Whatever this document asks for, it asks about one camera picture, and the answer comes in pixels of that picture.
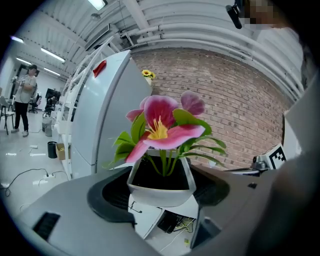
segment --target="yellow stamen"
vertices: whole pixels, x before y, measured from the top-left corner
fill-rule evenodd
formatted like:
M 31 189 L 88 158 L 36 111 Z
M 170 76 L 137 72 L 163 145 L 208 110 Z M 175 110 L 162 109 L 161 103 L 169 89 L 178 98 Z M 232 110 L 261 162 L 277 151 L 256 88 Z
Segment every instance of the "yellow stamen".
M 154 129 L 149 126 L 150 129 L 146 129 L 147 132 L 150 132 L 148 139 L 151 140 L 160 140 L 168 137 L 167 131 L 168 129 L 162 124 L 161 116 L 159 116 L 159 120 L 153 119 Z

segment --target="black soil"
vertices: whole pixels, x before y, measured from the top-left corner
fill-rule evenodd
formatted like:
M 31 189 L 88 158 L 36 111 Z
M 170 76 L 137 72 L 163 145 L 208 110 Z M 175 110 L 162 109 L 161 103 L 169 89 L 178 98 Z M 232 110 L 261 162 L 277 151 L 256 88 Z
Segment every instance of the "black soil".
M 162 161 L 159 156 L 152 156 L 155 166 L 162 174 Z M 147 159 L 142 159 L 138 170 L 132 181 L 132 185 L 158 189 L 158 190 L 188 190 L 189 185 L 183 164 L 180 159 L 175 163 L 173 173 L 170 176 L 163 177 L 159 175 L 152 163 Z

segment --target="white shirt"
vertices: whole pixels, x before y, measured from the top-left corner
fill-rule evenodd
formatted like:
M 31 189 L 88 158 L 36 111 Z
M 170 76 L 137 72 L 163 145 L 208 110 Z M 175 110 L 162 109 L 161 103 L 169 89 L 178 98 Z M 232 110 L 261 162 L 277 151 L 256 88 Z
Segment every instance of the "white shirt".
M 35 76 L 29 76 L 28 74 L 24 76 L 22 80 L 23 86 L 19 86 L 18 90 L 16 91 L 15 94 L 15 101 L 19 103 L 26 103 L 28 104 L 32 95 L 36 91 L 36 77 Z M 30 85 L 33 87 L 32 90 L 26 91 L 24 90 L 24 85 Z

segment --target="black camera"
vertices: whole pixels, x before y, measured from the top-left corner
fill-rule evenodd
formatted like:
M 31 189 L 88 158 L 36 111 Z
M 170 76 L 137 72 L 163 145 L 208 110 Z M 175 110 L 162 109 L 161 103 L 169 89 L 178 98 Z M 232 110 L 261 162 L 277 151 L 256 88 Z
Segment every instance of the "black camera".
M 227 5 L 225 7 L 226 12 L 229 14 L 233 24 L 239 30 L 242 28 L 242 24 L 239 20 L 239 17 L 242 16 L 244 12 L 245 1 L 244 0 L 235 0 L 234 5 Z

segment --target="brick wall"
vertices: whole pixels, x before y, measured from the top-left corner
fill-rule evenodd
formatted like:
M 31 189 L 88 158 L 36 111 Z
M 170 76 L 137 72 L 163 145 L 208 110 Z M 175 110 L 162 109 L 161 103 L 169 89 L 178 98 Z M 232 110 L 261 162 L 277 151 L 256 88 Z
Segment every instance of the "brick wall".
M 201 118 L 227 145 L 226 157 L 215 155 L 227 169 L 248 167 L 253 156 L 281 142 L 283 113 L 291 104 L 258 70 L 219 53 L 191 48 L 142 51 L 132 57 L 141 70 L 156 74 L 153 94 L 180 102 L 186 90 L 199 93 L 206 103 Z M 203 144 L 215 146 L 211 141 Z M 202 157 L 192 162 L 209 166 Z

